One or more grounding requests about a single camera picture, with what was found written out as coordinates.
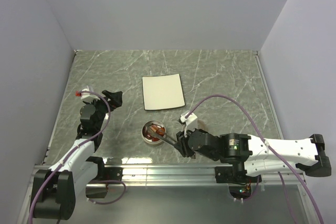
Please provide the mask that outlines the brown round lunch box lid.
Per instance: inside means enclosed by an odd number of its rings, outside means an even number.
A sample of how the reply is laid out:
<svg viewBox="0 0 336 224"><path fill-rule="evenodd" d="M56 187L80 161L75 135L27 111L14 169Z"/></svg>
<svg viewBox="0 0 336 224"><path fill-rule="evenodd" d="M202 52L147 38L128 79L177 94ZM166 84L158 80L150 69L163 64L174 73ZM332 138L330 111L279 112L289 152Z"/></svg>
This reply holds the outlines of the brown round lunch box lid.
<svg viewBox="0 0 336 224"><path fill-rule="evenodd" d="M202 120L197 120L197 128L203 131L208 132L208 127L206 125L205 122L203 122Z"/></svg>

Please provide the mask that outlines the steel serving tongs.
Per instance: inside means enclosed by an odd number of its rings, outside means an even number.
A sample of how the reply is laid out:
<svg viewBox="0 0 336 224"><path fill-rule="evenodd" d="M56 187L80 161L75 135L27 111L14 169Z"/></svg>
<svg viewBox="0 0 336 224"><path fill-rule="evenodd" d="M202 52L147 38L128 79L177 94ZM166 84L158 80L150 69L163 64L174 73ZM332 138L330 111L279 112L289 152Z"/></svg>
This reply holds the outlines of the steel serving tongs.
<svg viewBox="0 0 336 224"><path fill-rule="evenodd" d="M152 145L160 145L161 142L164 142L173 146L177 143L177 140L169 136L162 127L156 125L145 127L144 138Z"/></svg>

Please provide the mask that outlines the orange fried chicken wing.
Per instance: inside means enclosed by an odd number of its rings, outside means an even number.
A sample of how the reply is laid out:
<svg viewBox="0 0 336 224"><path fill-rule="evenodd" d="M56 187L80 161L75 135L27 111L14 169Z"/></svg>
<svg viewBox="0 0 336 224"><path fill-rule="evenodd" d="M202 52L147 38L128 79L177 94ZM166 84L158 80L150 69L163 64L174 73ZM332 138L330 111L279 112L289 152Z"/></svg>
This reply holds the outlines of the orange fried chicken wing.
<svg viewBox="0 0 336 224"><path fill-rule="evenodd" d="M151 136L153 142L159 141L165 135L165 131L161 127L156 127L155 125L148 127L147 132L148 135Z"/></svg>

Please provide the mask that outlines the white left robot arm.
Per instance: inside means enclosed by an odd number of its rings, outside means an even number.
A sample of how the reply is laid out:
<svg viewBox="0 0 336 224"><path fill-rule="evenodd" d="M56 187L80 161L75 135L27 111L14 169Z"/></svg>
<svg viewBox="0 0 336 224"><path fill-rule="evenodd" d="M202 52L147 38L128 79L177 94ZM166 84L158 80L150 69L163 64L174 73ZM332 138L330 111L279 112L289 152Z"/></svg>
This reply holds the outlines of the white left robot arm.
<svg viewBox="0 0 336 224"><path fill-rule="evenodd" d="M75 141L59 161L35 173L28 223L34 219L68 220L77 196L88 183L108 183L103 159L93 154L101 144L111 112L122 106L123 93L103 90L98 94L85 88L76 96L84 105Z"/></svg>

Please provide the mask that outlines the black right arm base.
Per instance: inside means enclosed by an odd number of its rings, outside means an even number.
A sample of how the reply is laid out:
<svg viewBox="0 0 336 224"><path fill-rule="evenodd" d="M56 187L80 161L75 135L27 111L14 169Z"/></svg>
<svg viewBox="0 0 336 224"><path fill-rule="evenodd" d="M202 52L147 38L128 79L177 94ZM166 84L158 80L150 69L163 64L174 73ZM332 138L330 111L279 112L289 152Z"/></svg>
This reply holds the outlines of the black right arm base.
<svg viewBox="0 0 336 224"><path fill-rule="evenodd" d="M234 161L231 166L216 166L214 171L216 183L227 184L233 200L239 200L242 204L255 196L262 182L261 175L247 175L243 161Z"/></svg>

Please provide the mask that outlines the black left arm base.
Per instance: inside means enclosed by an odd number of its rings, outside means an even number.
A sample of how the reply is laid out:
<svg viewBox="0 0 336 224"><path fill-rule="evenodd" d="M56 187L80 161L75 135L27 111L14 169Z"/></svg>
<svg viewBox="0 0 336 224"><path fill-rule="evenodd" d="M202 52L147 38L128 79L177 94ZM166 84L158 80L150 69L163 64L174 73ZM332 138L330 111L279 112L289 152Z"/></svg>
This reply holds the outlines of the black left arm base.
<svg viewBox="0 0 336 224"><path fill-rule="evenodd" d="M121 167L110 167L110 166L106 167L102 157L90 156L87 159L87 162L91 162L91 163L94 163L94 164L97 165L97 168L98 168L97 176L92 181L90 181L89 184L104 184L104 189L105 189L106 193L101 198L104 198L107 195L107 192L109 190L109 185L116 184L116 185L122 185L123 186L123 191L122 191L121 195L118 198L116 198L112 201L107 201L107 202L96 201L95 198L99 198L99 197L96 197L96 195L98 193L87 194L88 190L86 189L87 201L89 201L93 204L96 204L96 205L109 205L109 204L113 204L113 203L119 201L124 196L124 194L127 190L127 186L122 181L123 168L121 168Z"/></svg>

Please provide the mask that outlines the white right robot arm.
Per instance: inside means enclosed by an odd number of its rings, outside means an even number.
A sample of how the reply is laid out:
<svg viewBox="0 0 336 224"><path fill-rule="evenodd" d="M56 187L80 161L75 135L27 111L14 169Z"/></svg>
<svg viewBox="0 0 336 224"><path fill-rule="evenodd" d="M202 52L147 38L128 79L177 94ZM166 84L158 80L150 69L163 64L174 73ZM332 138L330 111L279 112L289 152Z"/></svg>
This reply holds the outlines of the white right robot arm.
<svg viewBox="0 0 336 224"><path fill-rule="evenodd" d="M248 177L273 172L304 172L310 177L329 177L330 160L321 134L302 140L261 139L254 135L229 133L215 136L201 129L178 132L173 145L183 157L200 154L232 165L238 183Z"/></svg>

